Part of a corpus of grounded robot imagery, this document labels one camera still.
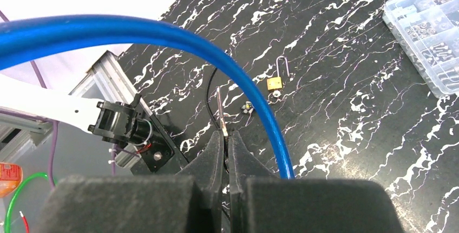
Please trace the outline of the small brass padlock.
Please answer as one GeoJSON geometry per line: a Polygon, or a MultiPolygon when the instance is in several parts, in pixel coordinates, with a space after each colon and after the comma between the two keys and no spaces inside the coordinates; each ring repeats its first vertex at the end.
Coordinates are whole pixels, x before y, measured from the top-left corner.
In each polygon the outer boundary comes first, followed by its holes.
{"type": "Polygon", "coordinates": [[[268,91],[274,91],[274,90],[281,90],[283,88],[283,82],[280,76],[280,70],[279,70],[279,62],[284,61],[284,65],[286,68],[286,74],[287,76],[290,76],[290,68],[288,64],[288,59],[285,56],[278,56],[276,58],[276,75],[274,77],[271,77],[267,79],[267,90],[268,91]]]}

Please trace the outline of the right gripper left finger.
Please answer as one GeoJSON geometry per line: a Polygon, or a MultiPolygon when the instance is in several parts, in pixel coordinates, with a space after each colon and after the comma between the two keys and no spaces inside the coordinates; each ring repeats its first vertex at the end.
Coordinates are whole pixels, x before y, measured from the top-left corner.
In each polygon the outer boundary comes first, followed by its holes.
{"type": "Polygon", "coordinates": [[[221,232],[224,136],[176,174],[69,176],[39,215],[40,232],[221,232]]]}

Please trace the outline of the blue cable lock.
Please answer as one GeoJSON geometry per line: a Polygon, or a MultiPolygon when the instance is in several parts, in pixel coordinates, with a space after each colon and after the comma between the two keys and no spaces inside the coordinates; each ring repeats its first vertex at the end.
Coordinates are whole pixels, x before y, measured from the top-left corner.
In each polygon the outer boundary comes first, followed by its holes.
{"type": "Polygon", "coordinates": [[[282,132],[252,79],[220,48],[175,25],[118,15],[64,15],[5,22],[1,24],[1,69],[65,51],[125,43],[183,50],[220,69],[242,89],[258,112],[280,177],[295,178],[282,132]]]}

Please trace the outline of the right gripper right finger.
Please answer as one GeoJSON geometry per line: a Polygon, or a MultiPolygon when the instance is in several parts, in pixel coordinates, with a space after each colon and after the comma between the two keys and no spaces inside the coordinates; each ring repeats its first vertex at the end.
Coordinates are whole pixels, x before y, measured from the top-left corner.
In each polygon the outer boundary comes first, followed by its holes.
{"type": "Polygon", "coordinates": [[[281,179],[244,144],[228,138],[232,232],[403,232],[377,183],[354,179],[281,179]]]}

